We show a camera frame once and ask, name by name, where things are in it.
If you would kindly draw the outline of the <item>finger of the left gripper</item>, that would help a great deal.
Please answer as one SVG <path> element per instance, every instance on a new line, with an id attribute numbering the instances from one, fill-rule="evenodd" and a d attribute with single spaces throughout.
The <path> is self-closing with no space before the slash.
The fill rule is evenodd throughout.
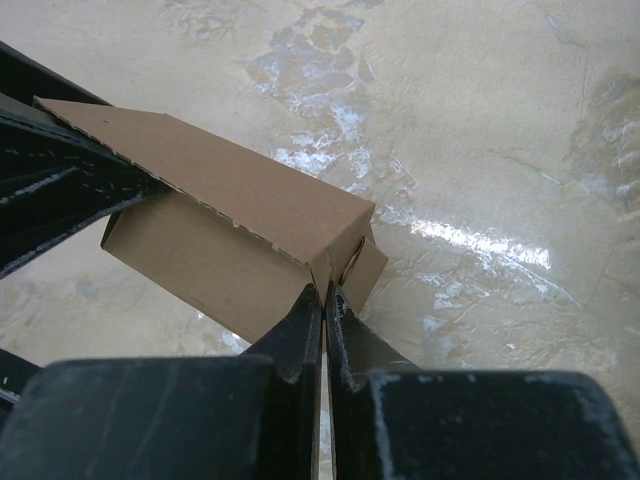
<path id="1" fill-rule="evenodd" d="M 40 112 L 1 112 L 1 276 L 168 187 Z"/>

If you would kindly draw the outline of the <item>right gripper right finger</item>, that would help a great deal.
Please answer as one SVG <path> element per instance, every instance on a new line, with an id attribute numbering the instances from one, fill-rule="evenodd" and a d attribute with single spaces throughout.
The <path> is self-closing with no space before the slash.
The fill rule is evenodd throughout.
<path id="1" fill-rule="evenodd" d="M 571 371 L 425 370 L 356 315 L 325 307 L 338 479 L 635 479 L 608 395 Z"/>

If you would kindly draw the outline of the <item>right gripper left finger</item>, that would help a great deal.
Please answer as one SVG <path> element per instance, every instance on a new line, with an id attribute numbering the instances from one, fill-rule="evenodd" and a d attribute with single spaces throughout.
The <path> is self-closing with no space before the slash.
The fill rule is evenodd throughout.
<path id="1" fill-rule="evenodd" d="M 314 479 L 322 307 L 307 285 L 243 353 L 53 363 L 1 431 L 5 479 Z"/>

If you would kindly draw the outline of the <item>brown cardboard box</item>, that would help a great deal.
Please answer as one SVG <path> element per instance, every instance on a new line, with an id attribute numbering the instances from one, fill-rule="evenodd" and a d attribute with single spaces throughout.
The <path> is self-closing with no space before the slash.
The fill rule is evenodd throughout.
<path id="1" fill-rule="evenodd" d="M 248 342 L 309 284 L 360 310 L 387 264 L 372 201 L 167 114 L 39 105 L 168 188 L 114 214 L 103 250 Z"/>

